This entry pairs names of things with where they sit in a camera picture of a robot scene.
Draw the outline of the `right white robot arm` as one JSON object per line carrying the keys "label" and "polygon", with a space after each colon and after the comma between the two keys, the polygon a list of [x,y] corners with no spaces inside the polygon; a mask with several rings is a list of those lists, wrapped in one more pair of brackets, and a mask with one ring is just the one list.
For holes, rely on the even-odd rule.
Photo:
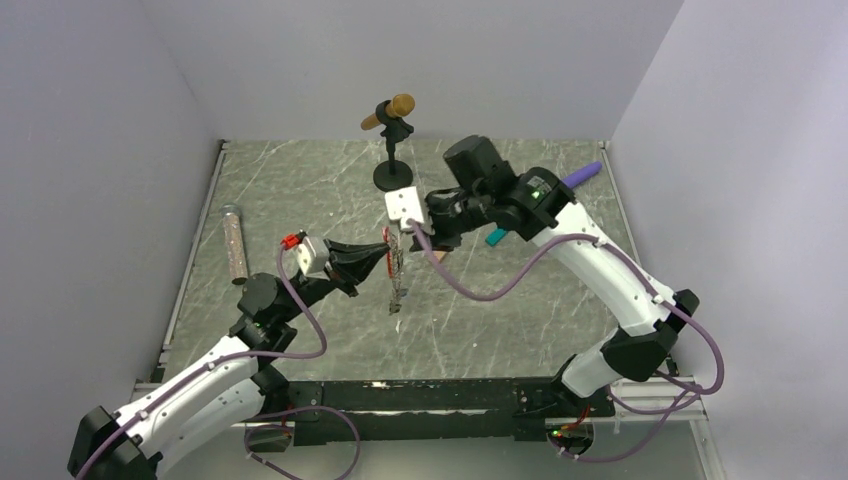
{"label": "right white robot arm", "polygon": [[479,135],[460,140],[443,159],[458,185],[428,193],[421,216],[402,221],[417,236],[415,249],[451,249],[463,234],[494,223],[547,248],[617,320],[611,334],[557,371],[553,406],[576,415],[611,383],[650,378],[676,344],[686,317],[699,307],[695,293],[649,277],[552,171],[533,167],[517,174],[492,141]]}

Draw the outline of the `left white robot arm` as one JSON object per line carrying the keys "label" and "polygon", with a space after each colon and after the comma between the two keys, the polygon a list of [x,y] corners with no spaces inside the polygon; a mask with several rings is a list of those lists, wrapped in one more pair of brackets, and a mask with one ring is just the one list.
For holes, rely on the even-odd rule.
{"label": "left white robot arm", "polygon": [[291,359],[291,321],[317,319],[310,306],[334,291],[349,297],[389,254],[386,242],[352,245],[303,232],[279,252],[295,253],[297,272],[256,273],[242,286],[240,316],[193,364],[115,410],[98,406],[80,421],[67,469],[75,479],[156,479],[231,425],[279,417],[289,381],[274,366]]}

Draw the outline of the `red carabiner keyring with chain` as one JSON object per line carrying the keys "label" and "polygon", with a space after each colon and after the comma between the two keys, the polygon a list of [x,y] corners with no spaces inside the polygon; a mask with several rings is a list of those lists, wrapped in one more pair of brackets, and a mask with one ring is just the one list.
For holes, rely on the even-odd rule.
{"label": "red carabiner keyring with chain", "polygon": [[400,245],[398,236],[388,226],[382,228],[382,236],[384,242],[388,246],[386,256],[388,277],[391,281],[391,294],[389,299],[388,311],[390,315],[400,312],[402,308],[402,299],[405,296],[405,288],[403,286],[403,249]]}

